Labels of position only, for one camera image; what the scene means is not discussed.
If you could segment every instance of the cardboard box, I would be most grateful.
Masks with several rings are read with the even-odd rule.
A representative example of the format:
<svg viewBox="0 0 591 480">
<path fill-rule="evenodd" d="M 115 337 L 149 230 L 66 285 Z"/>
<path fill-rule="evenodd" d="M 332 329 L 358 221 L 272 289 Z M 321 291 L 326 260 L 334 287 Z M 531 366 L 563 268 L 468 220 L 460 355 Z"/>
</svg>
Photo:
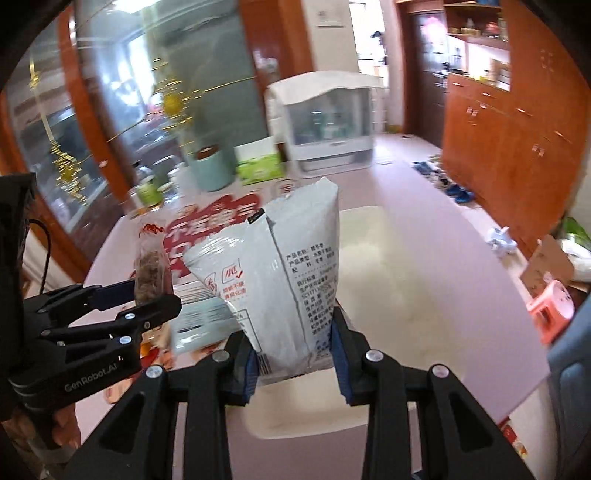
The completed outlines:
<svg viewBox="0 0 591 480">
<path fill-rule="evenodd" d="M 559 280 L 567 286 L 573 276 L 574 267 L 568 255 L 551 235 L 546 235 L 521 274 L 521 281 L 532 298 L 536 298 L 552 280 Z"/>
</svg>

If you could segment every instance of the white plastic bag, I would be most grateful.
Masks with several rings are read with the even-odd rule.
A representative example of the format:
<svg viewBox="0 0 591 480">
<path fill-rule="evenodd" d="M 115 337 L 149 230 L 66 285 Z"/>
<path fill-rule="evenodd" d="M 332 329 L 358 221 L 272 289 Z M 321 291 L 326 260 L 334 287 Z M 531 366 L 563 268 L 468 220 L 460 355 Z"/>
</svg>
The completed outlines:
<svg viewBox="0 0 591 480">
<path fill-rule="evenodd" d="M 183 255 L 229 305 L 273 383 L 332 366 L 339 259 L 338 187 L 327 179 L 273 200 Z"/>
</svg>

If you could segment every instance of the doorway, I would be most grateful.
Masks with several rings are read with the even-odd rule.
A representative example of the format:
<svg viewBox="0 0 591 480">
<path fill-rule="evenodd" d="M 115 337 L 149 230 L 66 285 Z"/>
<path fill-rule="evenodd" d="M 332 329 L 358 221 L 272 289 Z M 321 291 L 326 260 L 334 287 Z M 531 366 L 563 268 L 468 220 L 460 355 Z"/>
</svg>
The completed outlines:
<svg viewBox="0 0 591 480">
<path fill-rule="evenodd" d="M 416 134 L 441 147 L 447 89 L 447 28 L 442 12 L 410 15 L 417 67 Z"/>
</svg>

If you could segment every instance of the slipper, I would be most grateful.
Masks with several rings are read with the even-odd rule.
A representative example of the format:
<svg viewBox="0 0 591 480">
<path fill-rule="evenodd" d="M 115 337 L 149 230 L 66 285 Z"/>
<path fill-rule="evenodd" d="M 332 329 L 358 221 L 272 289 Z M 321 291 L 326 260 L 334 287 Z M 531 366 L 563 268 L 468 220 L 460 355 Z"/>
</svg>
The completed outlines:
<svg viewBox="0 0 591 480">
<path fill-rule="evenodd" d="M 461 193 L 460 195 L 458 195 L 458 197 L 456 197 L 456 203 L 458 205 L 464 205 L 466 203 L 470 203 L 471 201 L 473 201 L 474 197 L 475 197 L 475 195 L 472 192 L 464 190 L 463 193 Z"/>
<path fill-rule="evenodd" d="M 445 191 L 445 194 L 450 197 L 457 197 L 458 195 L 461 195 L 464 192 L 465 190 L 462 187 L 460 187 L 457 183 L 454 183 Z"/>
<path fill-rule="evenodd" d="M 427 165 L 427 162 L 415 162 L 413 164 L 413 168 L 419 172 L 421 175 L 423 175 L 424 177 L 429 176 L 433 170 L 431 169 L 431 167 L 429 165 Z"/>
</svg>

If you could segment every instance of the pink table surface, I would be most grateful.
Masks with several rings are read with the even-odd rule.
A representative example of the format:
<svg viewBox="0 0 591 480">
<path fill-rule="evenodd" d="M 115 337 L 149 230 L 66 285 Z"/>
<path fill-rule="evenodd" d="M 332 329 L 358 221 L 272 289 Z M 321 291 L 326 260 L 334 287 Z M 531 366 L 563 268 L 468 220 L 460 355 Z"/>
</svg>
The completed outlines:
<svg viewBox="0 0 591 480">
<path fill-rule="evenodd" d="M 549 373 L 545 350 L 524 302 L 480 235 L 441 192 L 408 164 L 389 163 L 387 148 L 378 146 L 375 157 L 376 163 L 369 169 L 329 176 L 340 188 L 339 207 L 377 205 L 387 211 L 393 227 L 416 253 L 416 266 L 435 301 L 464 339 L 461 344 L 469 345 L 464 353 L 465 385 L 499 422 Z M 227 192 L 261 190 L 265 184 L 251 187 L 234 185 L 207 194 L 199 205 Z M 134 236 L 130 221 L 122 218 L 97 256 L 86 285 L 107 285 L 129 277 Z M 117 311 L 93 312 L 79 322 L 111 320 Z M 179 364 L 188 365 L 189 361 L 181 358 Z M 109 408 L 102 393 L 78 403 L 83 438 Z M 235 479 L 359 479 L 365 434 L 364 426 L 318 436 L 261 440 L 248 433 L 239 409 L 228 411 Z M 180 472 L 175 476 L 181 478 Z"/>
</svg>

